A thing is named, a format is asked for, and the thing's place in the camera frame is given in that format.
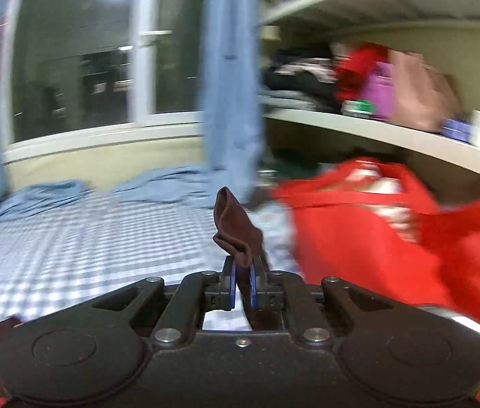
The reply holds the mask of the pink handbag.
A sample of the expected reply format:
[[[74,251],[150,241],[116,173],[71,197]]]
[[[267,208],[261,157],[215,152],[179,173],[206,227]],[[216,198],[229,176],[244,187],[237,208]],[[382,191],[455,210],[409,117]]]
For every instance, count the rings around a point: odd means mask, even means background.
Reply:
[[[389,52],[394,85],[394,110],[390,122],[437,133],[446,119],[463,109],[445,75],[427,64],[419,53]]]

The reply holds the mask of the blue white checked bedsheet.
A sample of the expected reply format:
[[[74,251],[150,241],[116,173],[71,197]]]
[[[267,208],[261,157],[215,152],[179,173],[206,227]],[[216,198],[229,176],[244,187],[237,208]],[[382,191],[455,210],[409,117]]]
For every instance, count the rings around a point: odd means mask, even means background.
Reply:
[[[30,321],[149,276],[168,285],[221,270],[210,209],[91,194],[0,222],[0,321]]]

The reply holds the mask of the purple bag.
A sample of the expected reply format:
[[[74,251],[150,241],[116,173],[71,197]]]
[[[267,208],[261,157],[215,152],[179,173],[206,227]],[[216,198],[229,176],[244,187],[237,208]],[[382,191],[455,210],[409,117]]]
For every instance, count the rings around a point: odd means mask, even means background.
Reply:
[[[395,87],[392,79],[392,65],[377,62],[369,74],[359,99],[372,106],[372,115],[376,119],[388,122],[395,108]]]

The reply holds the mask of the red fabric tote bag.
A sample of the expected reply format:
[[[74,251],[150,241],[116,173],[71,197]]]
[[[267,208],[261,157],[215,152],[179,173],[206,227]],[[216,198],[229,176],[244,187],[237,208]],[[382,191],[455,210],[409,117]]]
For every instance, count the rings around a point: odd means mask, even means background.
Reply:
[[[480,339],[417,312],[432,304],[480,323],[480,199],[443,210],[407,167],[370,158],[273,195],[292,211],[306,280],[337,277],[331,297],[352,321],[337,357],[354,382],[414,405],[480,399]]]

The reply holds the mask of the right blue star curtain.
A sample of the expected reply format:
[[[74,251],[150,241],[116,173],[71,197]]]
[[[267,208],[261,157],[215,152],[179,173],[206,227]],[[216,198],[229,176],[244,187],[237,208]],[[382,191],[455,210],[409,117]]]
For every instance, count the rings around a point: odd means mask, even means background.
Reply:
[[[201,110],[205,162],[146,171],[113,189],[121,202],[211,208],[227,188],[240,204],[254,191],[264,147],[258,103],[258,0],[205,0]]]

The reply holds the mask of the white framed window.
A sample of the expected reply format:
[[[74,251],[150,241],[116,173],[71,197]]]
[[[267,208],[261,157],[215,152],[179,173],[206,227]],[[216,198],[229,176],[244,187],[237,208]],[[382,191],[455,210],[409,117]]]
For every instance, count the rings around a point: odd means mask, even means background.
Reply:
[[[8,0],[4,160],[200,135],[203,4]]]

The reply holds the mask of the dark maroon graphic sweatshirt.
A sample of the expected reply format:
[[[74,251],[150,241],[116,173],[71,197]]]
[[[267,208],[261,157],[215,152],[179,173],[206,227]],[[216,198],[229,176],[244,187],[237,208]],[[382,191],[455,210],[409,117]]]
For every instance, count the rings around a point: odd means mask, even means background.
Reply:
[[[213,217],[217,229],[214,242],[236,268],[236,289],[243,295],[245,316],[255,330],[271,330],[277,320],[268,310],[250,305],[249,269],[254,255],[267,260],[263,233],[254,226],[227,188],[216,197]],[[220,279],[191,274],[203,286],[218,286],[210,296],[211,305],[221,308]],[[162,280],[141,281],[93,301],[68,308],[48,317],[24,323],[16,317],[0,322],[0,407],[15,396],[44,406],[75,407],[94,402],[119,391],[145,366],[149,348],[144,335],[155,337],[158,330],[145,325],[131,326],[119,316],[139,303],[159,320],[172,308],[165,303]]]

